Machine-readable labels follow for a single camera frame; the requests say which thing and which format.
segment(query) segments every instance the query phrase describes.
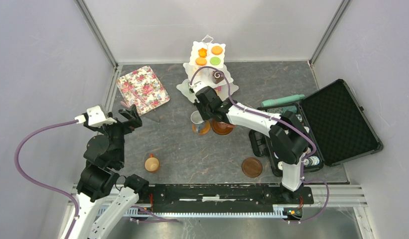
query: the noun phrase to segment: white wall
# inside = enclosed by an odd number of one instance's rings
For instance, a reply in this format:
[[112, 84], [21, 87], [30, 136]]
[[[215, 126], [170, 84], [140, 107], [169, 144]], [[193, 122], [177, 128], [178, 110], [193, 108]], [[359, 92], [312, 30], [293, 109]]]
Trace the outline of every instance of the white wall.
[[308, 60], [341, 0], [85, 0], [119, 62], [185, 62], [209, 34], [228, 61]]
[[409, 239], [409, 0], [352, 1], [315, 63], [320, 87], [343, 78], [385, 144], [348, 162], [380, 239]]
[[[57, 238], [67, 198], [26, 181], [13, 154], [32, 131], [102, 103], [111, 74], [74, 1], [0, 1], [0, 239]], [[48, 130], [25, 144], [21, 166], [68, 191], [91, 136], [80, 125]]]

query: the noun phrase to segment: white tiered stand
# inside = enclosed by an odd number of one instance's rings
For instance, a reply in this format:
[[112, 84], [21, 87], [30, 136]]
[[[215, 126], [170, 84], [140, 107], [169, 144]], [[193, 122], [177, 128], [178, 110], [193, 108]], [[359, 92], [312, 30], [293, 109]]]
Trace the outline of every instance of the white tiered stand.
[[[211, 52], [211, 49], [213, 46], [220, 46], [223, 49], [222, 54], [220, 55], [213, 55]], [[188, 79], [185, 79], [181, 84], [177, 85], [176, 88], [186, 97], [188, 98], [188, 100], [190, 102], [194, 102], [195, 99], [197, 99], [195, 97], [195, 93], [191, 93], [189, 91], [189, 83], [191, 81], [192, 76], [194, 75], [194, 73], [201, 67], [198, 66], [195, 63], [195, 59], [197, 59], [198, 57], [198, 50], [201, 48], [205, 48], [207, 49], [207, 64], [206, 66], [212, 66], [215, 67], [217, 69], [219, 69], [220, 71], [222, 71], [225, 74], [225, 77], [228, 79], [229, 82], [229, 86], [231, 88], [231, 94], [233, 94], [235, 91], [237, 91], [239, 89], [238, 86], [234, 85], [234, 79], [232, 79], [231, 77], [231, 73], [229, 73], [228, 69], [226, 68], [226, 66], [224, 65], [224, 58], [225, 58], [225, 44], [217, 44], [217, 43], [204, 43], [204, 42], [197, 42], [194, 41], [193, 46], [192, 46], [192, 50], [191, 50], [191, 57], [190, 57], [190, 62], [189, 63], [184, 63], [183, 66], [185, 68], [185, 72], [188, 75]], [[212, 57], [219, 57], [221, 62], [218, 65], [212, 65], [210, 64], [210, 58]], [[226, 98], [228, 98], [228, 84], [226, 83], [225, 80], [222, 80], [221, 82], [219, 82], [218, 84], [215, 84], [213, 82], [213, 76], [212, 76], [212, 69], [203, 69], [200, 70], [197, 75], [194, 78], [194, 82], [198, 82], [201, 81], [204, 84], [216, 89], [218, 87], [219, 88], [219, 97], [221, 100], [225, 100]]]

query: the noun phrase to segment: cable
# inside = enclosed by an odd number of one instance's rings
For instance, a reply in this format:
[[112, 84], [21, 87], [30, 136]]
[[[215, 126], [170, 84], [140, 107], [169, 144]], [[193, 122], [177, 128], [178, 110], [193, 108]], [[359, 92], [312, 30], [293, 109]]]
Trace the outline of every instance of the cable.
[[302, 209], [302, 207], [304, 206], [304, 202], [302, 200], [302, 196], [299, 197], [299, 206], [298, 206], [298, 210]]
[[46, 185], [46, 184], [44, 184], [44, 183], [40, 183], [39, 181], [37, 181], [37, 180], [31, 178], [30, 176], [28, 176], [28, 174], [26, 174], [26, 173], [24, 172], [24, 170], [21, 168], [21, 165], [19, 164], [19, 152], [21, 151], [22, 146], [23, 146], [31, 137], [33, 137], [34, 135], [36, 135], [36, 134], [38, 134], [38, 133], [40, 133], [40, 132], [43, 132], [43, 131], [45, 131], [45, 130], [51, 129], [51, 128], [56, 128], [56, 127], [61, 127], [61, 126], [65, 126], [65, 125], [70, 125], [70, 124], [77, 123], [77, 122], [78, 122], [78, 120], [72, 120], [72, 121], [65, 122], [65, 123], [57, 123], [57, 124], [53, 124], [53, 125], [50, 125], [50, 126], [43, 127], [43, 128], [41, 128], [41, 129], [38, 129], [38, 130], [32, 132], [31, 134], [27, 135], [27, 137], [25, 137], [25, 138], [21, 141], [21, 143], [19, 143], [18, 147], [16, 148], [15, 155], [14, 155], [14, 157], [13, 157], [13, 162], [14, 162], [14, 164], [15, 164], [16, 169], [18, 170], [18, 172], [19, 172], [26, 180], [28, 180], [28, 181], [30, 181], [31, 183], [33, 183], [33, 184], [35, 184], [35, 185], [37, 185], [37, 186], [40, 186], [40, 187], [42, 187], [42, 188], [46, 188], [46, 189], [52, 190], [52, 191], [54, 191], [54, 192], [60, 193], [60, 194], [62, 194], [62, 195], [65, 195], [66, 197], [69, 198], [69, 200], [71, 200], [71, 201], [74, 203], [75, 215], [74, 215], [74, 219], [73, 219], [72, 222], [71, 222], [71, 225], [69, 226], [68, 232], [66, 233], [65, 239], [68, 239], [68, 238], [69, 238], [69, 235], [71, 234], [72, 229], [74, 228], [75, 221], [76, 221], [76, 219], [78, 218], [78, 213], [79, 213], [79, 211], [80, 211], [80, 206], [79, 206], [77, 200], [76, 200], [71, 194], [69, 194], [69, 193], [67, 193], [67, 192], [65, 192], [65, 191], [63, 191], [63, 190], [60, 190], [60, 189], [58, 189], [58, 188], [55, 188], [55, 187]]
[[295, 216], [294, 214], [291, 214], [291, 217], [294, 217], [295, 219], [301, 220], [301, 218]]
[[[221, 70], [219, 70], [219, 69], [217, 69], [217, 68], [215, 68], [215, 67], [212, 67], [212, 66], [202, 66], [202, 67], [198, 68], [198, 70], [192, 75], [191, 81], [190, 81], [190, 85], [192, 85], [192, 82], [194, 81], [194, 78], [195, 78], [195, 76], [197, 75], [197, 73], [198, 73], [199, 71], [201, 71], [202, 69], [205, 69], [205, 68], [209, 68], [209, 69], [215, 70], [215, 71], [219, 72], [219, 73], [223, 76], [223, 79], [226, 81], [226, 83], [227, 83], [227, 85], [228, 85], [228, 98], [229, 98], [229, 100], [231, 101], [232, 105], [234, 105], [235, 107], [239, 108], [239, 109], [242, 110], [242, 111], [249, 112], [249, 113], [255, 114], [255, 115], [257, 115], [257, 116], [261, 116], [261, 117], [264, 117], [264, 118], [267, 118], [267, 119], [270, 119], [270, 120], [274, 120], [274, 121], [277, 121], [277, 122], [279, 122], [279, 123], [281, 123], [281, 124], [283, 124], [283, 125], [286, 125], [288, 128], [292, 129], [293, 131], [295, 131], [296, 133], [298, 133], [301, 137], [303, 137], [303, 138], [311, 145], [311, 152], [310, 152], [309, 154], [304, 155], [304, 157], [301, 159], [301, 161], [303, 161], [304, 159], [306, 159], [306, 158], [312, 156], [312, 155], [316, 152], [316, 145], [314, 144], [314, 142], [313, 142], [309, 137], [307, 137], [304, 133], [302, 133], [301, 131], [299, 131], [297, 128], [293, 127], [292, 125], [288, 124], [287, 122], [285, 122], [285, 121], [283, 121], [283, 120], [280, 120], [280, 119], [277, 119], [277, 118], [274, 118], [274, 117], [265, 115], [265, 114], [263, 114], [263, 113], [260, 113], [259, 111], [252, 111], [252, 110], [243, 108], [243, 107], [239, 106], [237, 103], [235, 103], [235, 101], [232, 99], [232, 96], [231, 96], [231, 86], [229, 85], [229, 81], [228, 81], [228, 79], [226, 78], [225, 74], [224, 74]], [[324, 203], [324, 206], [322, 207], [322, 209], [320, 210], [320, 212], [317, 213], [315, 216], [313, 216], [313, 217], [311, 217], [311, 218], [308, 218], [308, 219], [305, 219], [305, 220], [300, 221], [300, 222], [291, 222], [291, 221], [288, 221], [288, 223], [300, 224], [300, 223], [303, 223], [303, 222], [306, 222], [306, 221], [310, 221], [310, 220], [312, 220], [312, 219], [318, 217], [322, 212], [324, 212], [324, 210], [326, 209], [327, 203], [328, 203], [328, 201], [329, 201], [329, 186], [327, 185], [327, 183], [326, 183], [325, 180], [322, 180], [322, 179], [314, 179], [314, 180], [311, 180], [311, 181], [308, 181], [308, 182], [307, 182], [307, 181], [304, 181], [304, 164], [303, 164], [303, 163], [301, 163], [300, 178], [301, 178], [301, 181], [302, 181], [303, 184], [309, 184], [309, 183], [313, 183], [313, 182], [315, 182], [315, 181], [321, 181], [321, 182], [323, 182], [324, 185], [326, 185], [326, 191], [327, 191], [327, 194], [326, 194], [326, 202]]]
[[143, 211], [143, 212], [145, 212], [146, 214], [149, 214], [150, 216], [152, 216], [152, 217], [158, 219], [158, 220], [155, 220], [155, 221], [138, 221], [138, 220], [136, 220], [138, 223], [178, 223], [178, 222], [179, 222], [177, 219], [165, 219], [165, 218], [161, 218], [161, 217], [156, 216], [155, 214], [153, 214], [153, 213], [151, 213], [151, 212], [147, 211], [146, 209], [144, 209], [144, 208], [142, 208], [142, 207], [139, 207], [139, 206], [131, 206], [131, 208], [137, 208], [137, 209], [139, 209], [140, 211]]
[[[124, 178], [125, 178], [125, 180], [127, 180], [127, 177], [126, 177], [126, 176], [124, 176], [124, 175], [119, 176], [119, 178], [118, 178], [118, 179], [120, 179], [121, 177], [124, 177]], [[121, 188], [118, 188], [118, 187], [116, 186], [116, 183], [115, 183], [115, 188], [116, 188], [116, 190], [121, 191], [122, 186], [121, 186]]]
[[150, 210], [153, 212], [153, 193], [148, 196], [150, 198]]

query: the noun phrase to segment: small cup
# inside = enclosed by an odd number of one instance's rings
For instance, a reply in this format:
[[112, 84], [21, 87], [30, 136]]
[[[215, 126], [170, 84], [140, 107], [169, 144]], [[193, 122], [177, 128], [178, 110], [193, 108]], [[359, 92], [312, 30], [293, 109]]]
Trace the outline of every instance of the small cup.
[[147, 171], [154, 173], [159, 170], [160, 162], [153, 156], [153, 154], [150, 154], [150, 158], [145, 161], [144, 167]]
[[191, 114], [191, 122], [195, 126], [196, 133], [201, 133], [203, 129], [206, 127], [206, 123], [207, 123], [205, 120], [203, 120], [199, 111], [194, 111]]

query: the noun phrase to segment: gray table surface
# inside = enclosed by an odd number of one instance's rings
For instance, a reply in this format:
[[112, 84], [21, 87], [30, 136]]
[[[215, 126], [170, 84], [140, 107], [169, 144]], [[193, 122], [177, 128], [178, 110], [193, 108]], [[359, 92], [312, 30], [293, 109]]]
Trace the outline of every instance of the gray table surface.
[[[125, 65], [121, 76], [144, 65]], [[133, 173], [150, 183], [279, 183], [266, 157], [255, 157], [248, 137], [249, 129], [238, 126], [228, 135], [217, 135], [212, 130], [205, 135], [192, 131], [190, 116], [196, 109], [177, 89], [187, 79], [182, 64], [149, 64], [167, 92], [170, 101], [155, 111], [141, 116], [143, 126], [125, 136], [125, 167], [121, 175]], [[317, 90], [307, 62], [234, 62], [226, 63], [234, 84], [240, 88], [233, 94], [238, 102], [253, 108], [261, 101], [305, 94]], [[112, 112], [123, 101], [116, 93]], [[144, 162], [153, 153], [160, 160], [156, 173], [147, 172]], [[244, 159], [255, 157], [263, 165], [257, 178], [249, 178], [241, 170]], [[306, 173], [306, 179], [323, 178], [327, 182], [347, 182], [343, 165], [323, 167], [318, 172]]]

